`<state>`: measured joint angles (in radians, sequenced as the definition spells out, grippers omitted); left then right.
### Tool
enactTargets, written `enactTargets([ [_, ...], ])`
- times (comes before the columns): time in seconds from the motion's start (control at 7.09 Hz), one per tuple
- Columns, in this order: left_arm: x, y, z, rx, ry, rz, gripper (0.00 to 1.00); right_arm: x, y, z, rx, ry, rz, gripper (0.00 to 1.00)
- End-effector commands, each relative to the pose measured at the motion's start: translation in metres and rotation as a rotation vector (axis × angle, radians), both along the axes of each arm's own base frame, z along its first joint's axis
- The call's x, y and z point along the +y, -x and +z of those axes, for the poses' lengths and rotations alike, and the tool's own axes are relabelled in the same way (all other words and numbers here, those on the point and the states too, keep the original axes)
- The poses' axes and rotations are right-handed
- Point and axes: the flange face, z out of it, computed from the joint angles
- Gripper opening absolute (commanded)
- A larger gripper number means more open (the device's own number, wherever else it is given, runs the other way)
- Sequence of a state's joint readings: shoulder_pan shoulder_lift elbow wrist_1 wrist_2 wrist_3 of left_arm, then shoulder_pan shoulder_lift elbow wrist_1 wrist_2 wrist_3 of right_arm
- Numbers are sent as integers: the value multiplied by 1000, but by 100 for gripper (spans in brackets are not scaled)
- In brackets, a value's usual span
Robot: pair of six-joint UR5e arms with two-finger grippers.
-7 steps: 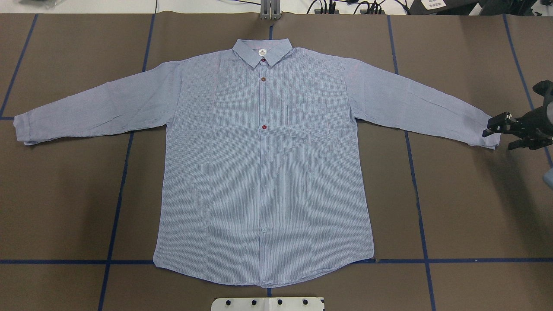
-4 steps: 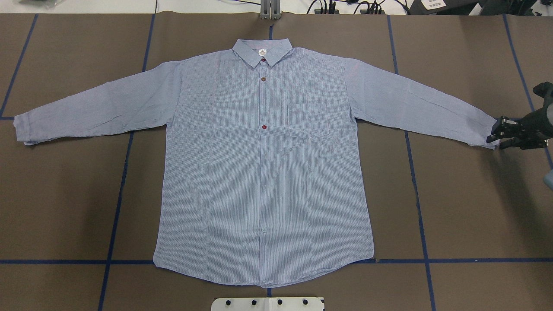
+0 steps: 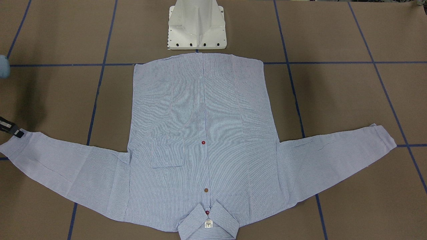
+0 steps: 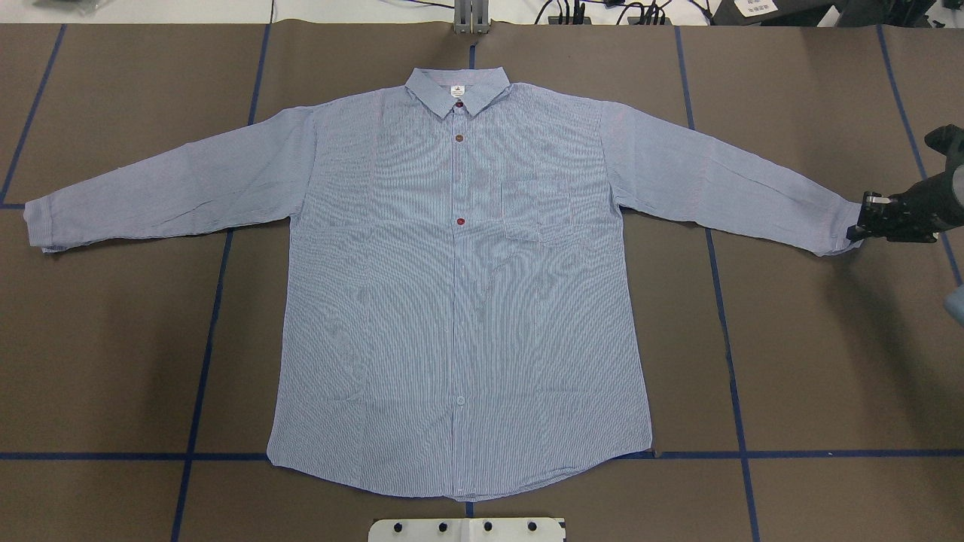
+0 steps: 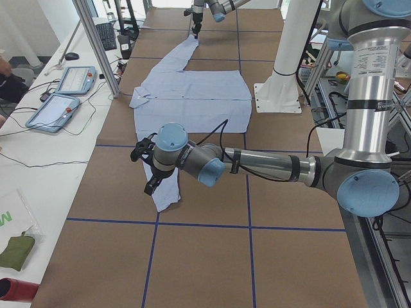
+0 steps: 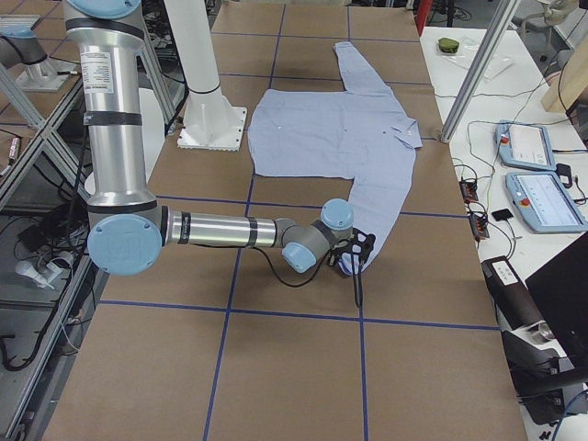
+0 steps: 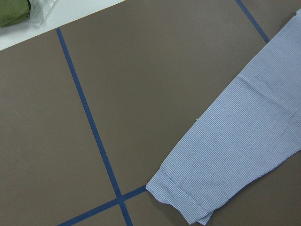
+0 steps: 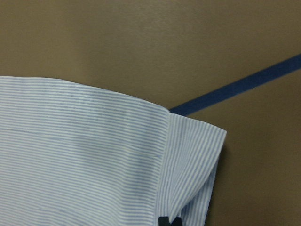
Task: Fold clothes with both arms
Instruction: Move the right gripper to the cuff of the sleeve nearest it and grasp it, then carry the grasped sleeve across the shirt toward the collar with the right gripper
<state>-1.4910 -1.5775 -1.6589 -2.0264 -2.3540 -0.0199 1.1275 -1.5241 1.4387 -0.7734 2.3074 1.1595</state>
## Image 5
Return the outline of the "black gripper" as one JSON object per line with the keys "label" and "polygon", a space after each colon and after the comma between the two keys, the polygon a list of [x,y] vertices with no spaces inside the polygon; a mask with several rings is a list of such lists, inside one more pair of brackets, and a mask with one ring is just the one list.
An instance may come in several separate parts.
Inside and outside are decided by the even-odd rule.
{"label": "black gripper", "polygon": [[200,32],[201,27],[202,27],[202,20],[203,20],[203,13],[192,13],[193,16],[193,27],[192,27],[192,32],[193,36],[198,39],[199,33],[194,33],[194,32]]}
{"label": "black gripper", "polygon": [[150,170],[152,172],[152,176],[144,187],[144,192],[147,195],[152,195],[155,192],[156,188],[161,184],[161,182],[164,179],[169,178],[174,173],[174,170],[161,171],[160,169],[157,169],[153,166],[150,168]]}

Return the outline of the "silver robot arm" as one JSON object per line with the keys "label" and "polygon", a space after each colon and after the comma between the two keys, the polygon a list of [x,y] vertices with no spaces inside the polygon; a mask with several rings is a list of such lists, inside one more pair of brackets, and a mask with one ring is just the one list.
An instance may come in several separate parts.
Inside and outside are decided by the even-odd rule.
{"label": "silver robot arm", "polygon": [[385,151],[394,86],[396,49],[410,29],[409,1],[362,1],[361,11],[341,11],[340,28],[354,47],[347,122],[343,142],[327,142],[323,157],[274,155],[261,151],[199,145],[185,128],[169,123],[147,137],[144,161],[151,177],[144,191],[152,195],[178,169],[206,186],[221,175],[248,173],[274,182],[302,182],[327,192],[346,211],[378,217],[400,209],[410,185],[392,174]]}
{"label": "silver robot arm", "polygon": [[228,13],[235,11],[249,1],[250,0],[226,0],[221,3],[217,0],[194,0],[191,7],[185,9],[184,16],[192,16],[192,32],[197,39],[202,28],[205,4],[208,5],[214,20],[216,22],[222,22]]}

